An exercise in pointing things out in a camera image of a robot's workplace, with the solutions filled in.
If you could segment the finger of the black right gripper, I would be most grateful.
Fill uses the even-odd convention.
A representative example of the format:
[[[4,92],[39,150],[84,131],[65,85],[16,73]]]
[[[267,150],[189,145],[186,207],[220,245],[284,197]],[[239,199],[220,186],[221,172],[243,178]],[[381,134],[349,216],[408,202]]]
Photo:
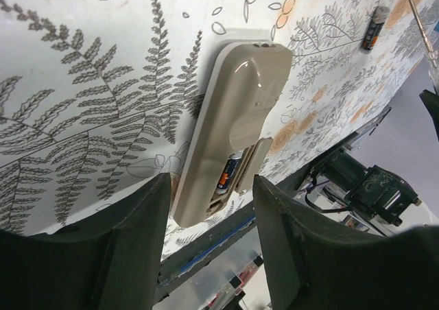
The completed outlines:
[[[433,121],[436,136],[439,139],[439,97],[435,93],[424,90],[420,94],[420,99]]]

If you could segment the black orange battery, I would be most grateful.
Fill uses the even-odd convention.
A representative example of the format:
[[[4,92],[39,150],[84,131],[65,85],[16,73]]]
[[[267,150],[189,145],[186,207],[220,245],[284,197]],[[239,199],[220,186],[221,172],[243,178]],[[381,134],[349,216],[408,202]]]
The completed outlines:
[[[382,5],[376,7],[360,45],[361,50],[372,51],[389,14],[389,7]]]

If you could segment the beige remote control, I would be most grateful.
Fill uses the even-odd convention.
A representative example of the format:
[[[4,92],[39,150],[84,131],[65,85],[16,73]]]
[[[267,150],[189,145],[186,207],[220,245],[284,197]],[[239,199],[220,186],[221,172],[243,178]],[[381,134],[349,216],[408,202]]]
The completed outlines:
[[[244,152],[263,138],[291,61],[292,52],[274,43],[267,30],[234,29],[220,41],[171,211],[179,226],[199,224],[237,193]],[[228,190],[216,194],[228,158],[239,151],[243,155]]]

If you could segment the beige battery cover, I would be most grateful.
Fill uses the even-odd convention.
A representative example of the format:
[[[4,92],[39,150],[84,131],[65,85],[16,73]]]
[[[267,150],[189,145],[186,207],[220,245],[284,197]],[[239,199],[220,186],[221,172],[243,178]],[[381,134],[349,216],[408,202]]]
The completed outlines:
[[[243,166],[239,168],[235,191],[243,194],[252,188],[254,175],[257,174],[272,145],[273,138],[262,138],[252,145],[243,155]]]

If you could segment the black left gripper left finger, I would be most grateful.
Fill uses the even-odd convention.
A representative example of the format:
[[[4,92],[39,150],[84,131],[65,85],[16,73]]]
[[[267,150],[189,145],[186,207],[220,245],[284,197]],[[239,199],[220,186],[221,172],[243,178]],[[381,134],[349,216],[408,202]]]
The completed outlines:
[[[171,200],[159,174],[54,234],[1,233],[2,309],[151,309]]]

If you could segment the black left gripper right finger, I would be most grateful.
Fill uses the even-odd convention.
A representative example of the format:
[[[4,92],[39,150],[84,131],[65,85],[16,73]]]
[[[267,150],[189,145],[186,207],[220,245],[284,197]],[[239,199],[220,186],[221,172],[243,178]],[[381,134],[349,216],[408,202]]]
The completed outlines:
[[[438,228],[380,237],[287,197],[263,176],[254,209],[274,309],[437,309]]]

